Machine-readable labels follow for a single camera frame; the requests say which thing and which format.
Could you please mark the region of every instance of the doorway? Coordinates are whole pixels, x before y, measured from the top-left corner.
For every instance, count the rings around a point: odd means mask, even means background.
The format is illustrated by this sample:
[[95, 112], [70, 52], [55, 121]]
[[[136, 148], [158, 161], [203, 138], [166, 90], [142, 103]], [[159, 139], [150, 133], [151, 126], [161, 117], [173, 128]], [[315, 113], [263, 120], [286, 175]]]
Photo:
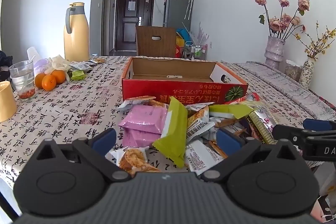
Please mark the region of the doorway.
[[117, 0], [115, 50], [136, 51], [135, 27], [151, 26], [154, 0]]
[[101, 13], [101, 33], [100, 33], [100, 48], [102, 55], [109, 55], [110, 51], [110, 33], [113, 33], [113, 25], [110, 19], [113, 19], [111, 9], [111, 0], [103, 0]]

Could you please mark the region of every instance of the floral white vase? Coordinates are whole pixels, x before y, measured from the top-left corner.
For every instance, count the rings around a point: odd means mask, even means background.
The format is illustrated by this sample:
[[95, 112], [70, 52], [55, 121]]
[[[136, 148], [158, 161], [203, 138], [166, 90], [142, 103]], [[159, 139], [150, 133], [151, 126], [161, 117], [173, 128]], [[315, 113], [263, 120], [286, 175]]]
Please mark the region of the floral white vase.
[[279, 69], [279, 64], [284, 58], [285, 41], [278, 37], [268, 37], [264, 56], [265, 63], [274, 69]]
[[308, 56], [308, 59], [303, 64], [303, 69], [301, 72], [301, 76], [299, 79], [299, 83], [303, 85], [303, 87], [308, 90], [311, 82], [311, 77], [314, 72], [315, 60]]

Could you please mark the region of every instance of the pink vase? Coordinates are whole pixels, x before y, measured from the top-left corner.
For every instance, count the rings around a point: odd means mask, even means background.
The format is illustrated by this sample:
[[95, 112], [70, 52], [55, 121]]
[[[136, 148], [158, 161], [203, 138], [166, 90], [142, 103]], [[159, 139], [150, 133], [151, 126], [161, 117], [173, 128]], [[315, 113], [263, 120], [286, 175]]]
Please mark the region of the pink vase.
[[279, 69], [280, 62], [284, 58], [285, 41], [278, 37], [268, 37], [267, 47], [264, 56], [265, 63], [274, 69]]

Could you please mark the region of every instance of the pink rose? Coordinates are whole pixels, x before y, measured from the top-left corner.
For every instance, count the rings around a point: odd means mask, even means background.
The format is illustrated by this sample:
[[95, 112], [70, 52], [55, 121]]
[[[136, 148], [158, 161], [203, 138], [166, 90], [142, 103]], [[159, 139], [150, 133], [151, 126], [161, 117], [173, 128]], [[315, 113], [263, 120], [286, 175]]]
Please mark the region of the pink rose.
[[291, 22], [292, 18], [290, 15], [287, 15], [286, 13], [284, 13], [281, 17], [281, 21], [283, 21], [283, 23], [286, 24], [286, 27], [289, 26], [289, 23]]
[[269, 27], [271, 28], [271, 30], [273, 30], [275, 32], [281, 31], [280, 20], [278, 18], [276, 18], [276, 17], [270, 18], [269, 19]]
[[286, 26], [286, 24], [281, 20], [280, 21], [280, 28], [281, 28], [281, 30], [284, 30], [284, 29], [286, 29], [288, 26]]
[[298, 0], [297, 4], [301, 11], [309, 11], [309, 0]]
[[279, 0], [281, 7], [288, 7], [289, 1], [288, 0]]
[[292, 24], [294, 26], [299, 25], [300, 24], [300, 18], [298, 16], [293, 17]]
[[267, 3], [266, 0], [255, 0], [255, 2], [259, 5], [265, 5]]

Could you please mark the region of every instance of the pink snack package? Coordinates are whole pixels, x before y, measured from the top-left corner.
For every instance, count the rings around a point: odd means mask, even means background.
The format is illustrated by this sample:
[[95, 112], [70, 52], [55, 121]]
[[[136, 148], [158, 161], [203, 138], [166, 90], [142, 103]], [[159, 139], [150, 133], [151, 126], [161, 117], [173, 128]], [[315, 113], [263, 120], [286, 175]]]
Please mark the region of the pink snack package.
[[161, 138], [159, 134], [139, 131], [136, 129], [125, 128], [123, 146], [147, 147], [152, 146], [153, 142]]
[[134, 105], [119, 126], [161, 134], [167, 109], [159, 106]]

